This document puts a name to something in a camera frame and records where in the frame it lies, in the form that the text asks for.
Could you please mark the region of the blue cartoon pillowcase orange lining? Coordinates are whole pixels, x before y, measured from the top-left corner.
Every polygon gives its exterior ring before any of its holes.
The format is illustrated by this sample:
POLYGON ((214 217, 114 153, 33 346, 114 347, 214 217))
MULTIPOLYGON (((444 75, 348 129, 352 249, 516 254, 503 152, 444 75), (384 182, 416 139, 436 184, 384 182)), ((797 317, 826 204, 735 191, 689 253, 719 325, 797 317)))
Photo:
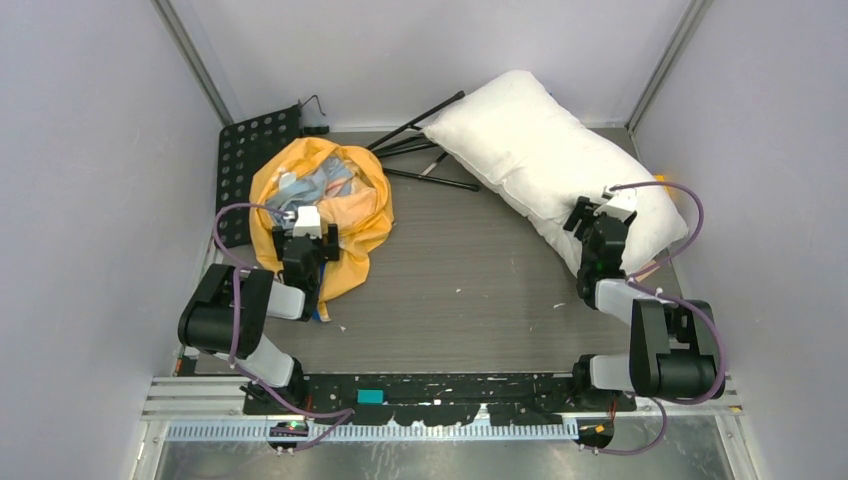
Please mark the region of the blue cartoon pillowcase orange lining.
POLYGON ((279 272, 271 228, 282 213, 314 206, 326 224, 339 230, 340 259, 324 269, 316 317, 331 320, 327 303, 363 284, 369 254, 389 237, 394 223, 391 185, 376 156, 364 147, 341 146, 306 137, 292 142, 252 177, 249 201, 270 212, 249 212, 251 241, 259 264, 279 272))

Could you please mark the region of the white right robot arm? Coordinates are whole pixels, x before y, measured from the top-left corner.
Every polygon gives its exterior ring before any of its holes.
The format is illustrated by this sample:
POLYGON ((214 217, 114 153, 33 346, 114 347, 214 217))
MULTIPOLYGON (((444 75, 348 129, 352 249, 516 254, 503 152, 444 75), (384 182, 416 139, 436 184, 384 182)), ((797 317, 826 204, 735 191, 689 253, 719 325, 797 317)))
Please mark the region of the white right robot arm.
POLYGON ((598 409, 611 392, 698 404, 725 390, 710 305, 644 291, 627 277, 623 254, 636 217, 633 200, 606 193, 599 202, 579 197, 563 225, 582 247, 579 298, 630 329, 625 353, 585 354, 574 364, 571 397, 584 410, 598 409))

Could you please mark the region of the white pillow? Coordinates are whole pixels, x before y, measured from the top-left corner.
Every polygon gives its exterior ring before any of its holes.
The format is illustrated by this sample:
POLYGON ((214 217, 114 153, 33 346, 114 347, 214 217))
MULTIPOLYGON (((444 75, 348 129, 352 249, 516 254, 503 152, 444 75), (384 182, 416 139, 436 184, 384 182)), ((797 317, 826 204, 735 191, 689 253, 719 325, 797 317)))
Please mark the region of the white pillow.
POLYGON ((581 243, 564 230, 576 201, 636 183, 637 216, 622 267, 641 270, 689 229, 669 193, 632 155, 585 127, 526 70, 511 70, 442 110, 423 129, 469 173, 527 218, 576 273, 581 243))

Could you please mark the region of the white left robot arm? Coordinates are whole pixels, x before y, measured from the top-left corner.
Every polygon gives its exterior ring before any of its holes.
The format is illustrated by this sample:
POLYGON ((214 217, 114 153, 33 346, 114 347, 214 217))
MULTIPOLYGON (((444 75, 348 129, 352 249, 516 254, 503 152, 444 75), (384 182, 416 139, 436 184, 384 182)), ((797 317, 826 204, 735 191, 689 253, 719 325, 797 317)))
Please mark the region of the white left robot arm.
POLYGON ((265 335, 265 324, 317 316, 325 266, 339 260, 340 244, 337 225, 325 225, 315 206, 281 215, 271 231, 281 271, 212 264, 180 316, 177 337, 225 360, 249 380, 248 395, 293 414, 305 405, 307 381, 301 363, 265 335))

